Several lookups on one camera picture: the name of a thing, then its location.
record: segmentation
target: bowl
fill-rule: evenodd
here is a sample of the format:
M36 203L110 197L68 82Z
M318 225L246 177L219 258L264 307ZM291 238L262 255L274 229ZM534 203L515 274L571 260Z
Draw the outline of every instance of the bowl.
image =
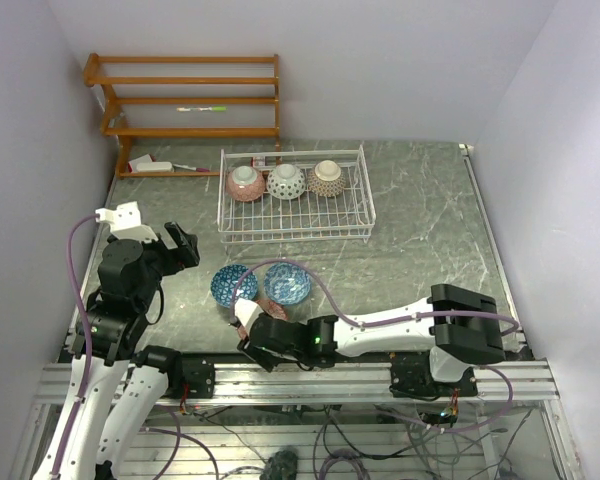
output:
M227 175L227 192L238 202L253 202L264 190L264 177L253 167L238 167Z
M347 186L342 169L332 160L320 162L309 170L307 177L307 189L321 197L336 197L344 192Z
M264 276L264 290L271 300L280 305L295 305L309 295L311 278L300 267L276 263Z
M246 266L237 263L234 265L227 265L218 270L213 276L213 280L211 280L211 295L213 295L215 301L223 307L229 308L231 305L233 289L235 288L236 283L238 283L238 279L247 270L248 268ZM257 293L258 279L251 273L244 279L242 285L240 285L236 298L252 300Z
M307 189L304 172L288 163L278 165L267 178L267 191L280 200L298 198Z

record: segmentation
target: table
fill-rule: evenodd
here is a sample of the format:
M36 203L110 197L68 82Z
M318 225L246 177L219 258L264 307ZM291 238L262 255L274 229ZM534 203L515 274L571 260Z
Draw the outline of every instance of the table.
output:
M259 143L188 142L147 141L134 146L131 158L151 153L158 161L218 169L222 148L229 153L271 150ZM355 141L290 140L283 142L282 149L358 146ZM154 344L183 352L234 352L238 336L227 325L228 309L218 306L211 296L211 279L224 265L253 265L266 258L306 262L326 281L345 313L396 308L427 296L430 285L453 283L493 296L499 312L509 314L505 287L458 144L365 141L363 146L377 212L367 244L334 240L250 245L227 251L217 229L217 177L117 181L109 208L138 201L143 222L163 236L165 222L178 222L185 231L198 235L202 259L198 268L164 279L164 317L147 329L138 350ZM97 265L107 236L104 229L97 239L87 292L97 286ZM263 270L258 272L261 293ZM157 303L149 312L150 319L157 315ZM292 321L329 313L329 303L317 287L302 304L288 309ZM519 348L515 335L504 341L508 350Z

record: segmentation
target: dish rack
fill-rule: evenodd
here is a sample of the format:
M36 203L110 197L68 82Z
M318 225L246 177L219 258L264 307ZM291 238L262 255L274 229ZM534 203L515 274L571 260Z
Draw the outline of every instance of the dish rack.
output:
M253 157L265 157L259 167L267 175L276 162L291 163L305 172L323 160L333 160L347 180L337 197L320 197L304 192L294 200L280 200L265 192L253 202L237 202L226 191L227 174ZM315 150L300 152L225 153L220 159L218 231L225 245L349 240L371 236L376 212L362 145L358 150Z

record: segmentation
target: brown patterned bowl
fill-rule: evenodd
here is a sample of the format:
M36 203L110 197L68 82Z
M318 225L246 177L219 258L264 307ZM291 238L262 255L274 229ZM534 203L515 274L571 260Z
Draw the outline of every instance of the brown patterned bowl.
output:
M342 169L331 160L324 160L309 170L307 182L307 189L321 197L336 197L347 186Z
M227 192L238 202L253 202L262 196L264 190L262 172L253 167L238 167L227 176Z

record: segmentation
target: pink bowl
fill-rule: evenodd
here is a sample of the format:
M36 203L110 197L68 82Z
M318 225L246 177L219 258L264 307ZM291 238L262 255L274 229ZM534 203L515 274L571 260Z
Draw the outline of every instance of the pink bowl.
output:
M227 192L238 202L253 202L262 196L264 190L262 172L253 167L238 167L227 175Z

